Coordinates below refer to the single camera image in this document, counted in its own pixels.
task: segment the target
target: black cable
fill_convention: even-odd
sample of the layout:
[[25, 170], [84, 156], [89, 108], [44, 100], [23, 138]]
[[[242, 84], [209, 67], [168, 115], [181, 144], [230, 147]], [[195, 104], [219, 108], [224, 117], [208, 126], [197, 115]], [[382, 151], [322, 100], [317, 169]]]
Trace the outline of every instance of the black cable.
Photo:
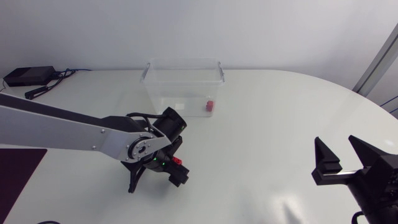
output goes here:
[[165, 118], [167, 115], [160, 114], [160, 115], [154, 115], [154, 114], [144, 114], [144, 113], [129, 113], [126, 116], [132, 117], [132, 116], [140, 116], [140, 117], [147, 117], [147, 118]]
[[363, 212], [356, 212], [351, 219], [351, 224], [358, 224], [357, 218], [363, 215]]
[[396, 98], [398, 98], [398, 96], [396, 96], [396, 97], [392, 98], [391, 100], [389, 100], [389, 101], [387, 101], [387, 102], [383, 103], [383, 104], [382, 104], [382, 105], [380, 105], [380, 106], [384, 106], [384, 105], [386, 105], [386, 104], [390, 103], [392, 100], [394, 100], [394, 99], [396, 99]]
[[60, 223], [56, 222], [56, 221], [44, 221], [44, 222], [40, 222], [38, 224], [60, 224]]
[[130, 114], [134, 114], [134, 113], [129, 113], [129, 114], [127, 114], [126, 116], [128, 116], [128, 117], [135, 117], [135, 116], [137, 116], [137, 117], [141, 117], [141, 118], [144, 118], [145, 119], [145, 121], [146, 121], [146, 123], [147, 123], [147, 127], [148, 127], [148, 132], [150, 132], [151, 131], [151, 126], [150, 126], [150, 122], [149, 122], [149, 119], [147, 118], [147, 117], [145, 117], [145, 116], [141, 116], [141, 115], [130, 115]]
[[4, 80], [2, 80], [2, 87], [3, 88], [0, 90], [0, 92], [6, 89], [6, 86], [4, 85]]
[[64, 79], [69, 78], [70, 76], [72, 76], [74, 73], [76, 73], [79, 70], [84, 70], [84, 71], [91, 71], [90, 69], [69, 69], [67, 68], [65, 71], [61, 71], [61, 72], [54, 72], [54, 76], [59, 77], [59, 79], [57, 80], [57, 82], [55, 82], [53, 85], [48, 86], [47, 90], [43, 91], [42, 93], [39, 93], [38, 95], [33, 96], [30, 100], [33, 100], [34, 98], [37, 98], [43, 94], [48, 93], [50, 90], [52, 90], [54, 87], [56, 87], [58, 84], [60, 84]]

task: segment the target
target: clear plastic container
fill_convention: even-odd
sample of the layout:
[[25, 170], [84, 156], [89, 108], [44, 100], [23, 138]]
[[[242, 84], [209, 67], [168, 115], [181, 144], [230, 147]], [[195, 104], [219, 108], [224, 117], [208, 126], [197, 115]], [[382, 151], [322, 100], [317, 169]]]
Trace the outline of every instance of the clear plastic container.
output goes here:
[[212, 58], [153, 58], [141, 82], [158, 114], [171, 107], [181, 116], [209, 117], [224, 73]]

